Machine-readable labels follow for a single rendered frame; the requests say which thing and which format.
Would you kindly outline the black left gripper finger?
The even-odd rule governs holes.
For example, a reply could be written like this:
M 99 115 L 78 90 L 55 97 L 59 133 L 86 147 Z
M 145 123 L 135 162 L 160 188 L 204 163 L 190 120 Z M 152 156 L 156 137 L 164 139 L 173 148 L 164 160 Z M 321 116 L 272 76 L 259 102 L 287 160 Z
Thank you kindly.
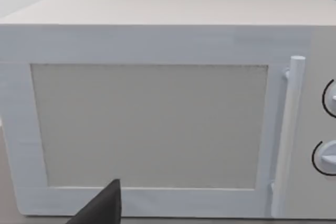
M 66 224 L 121 224 L 120 179 L 114 179 Z

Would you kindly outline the white microwave knob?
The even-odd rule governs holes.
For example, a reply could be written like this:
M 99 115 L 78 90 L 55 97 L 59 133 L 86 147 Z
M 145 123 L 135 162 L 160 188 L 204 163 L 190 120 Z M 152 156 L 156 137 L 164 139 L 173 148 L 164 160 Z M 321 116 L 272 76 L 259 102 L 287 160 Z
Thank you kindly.
M 330 80 L 322 92 L 322 107 L 324 111 L 336 119 L 336 81 Z
M 311 163 L 319 174 L 336 177 L 336 140 L 320 141 L 312 151 Z

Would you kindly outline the pale microwave door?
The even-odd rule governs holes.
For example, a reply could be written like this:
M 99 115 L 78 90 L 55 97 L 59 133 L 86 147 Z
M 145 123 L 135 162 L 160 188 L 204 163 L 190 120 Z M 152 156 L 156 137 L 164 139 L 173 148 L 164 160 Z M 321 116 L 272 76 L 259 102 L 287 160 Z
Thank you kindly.
M 268 217 L 307 26 L 0 25 L 18 210 L 71 216 L 113 179 L 126 217 Z

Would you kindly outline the pale microwave oven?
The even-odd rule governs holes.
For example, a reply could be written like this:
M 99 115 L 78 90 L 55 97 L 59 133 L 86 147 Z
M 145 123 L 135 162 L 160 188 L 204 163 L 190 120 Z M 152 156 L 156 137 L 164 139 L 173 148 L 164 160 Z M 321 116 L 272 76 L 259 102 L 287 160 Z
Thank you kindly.
M 336 119 L 322 107 L 324 88 L 330 80 L 336 81 L 335 0 L 42 0 L 0 19 L 3 24 L 310 27 L 281 218 L 336 219 L 336 177 L 319 174 L 311 163 L 312 151 L 320 141 L 336 140 Z M 279 143 L 268 217 L 272 217 Z

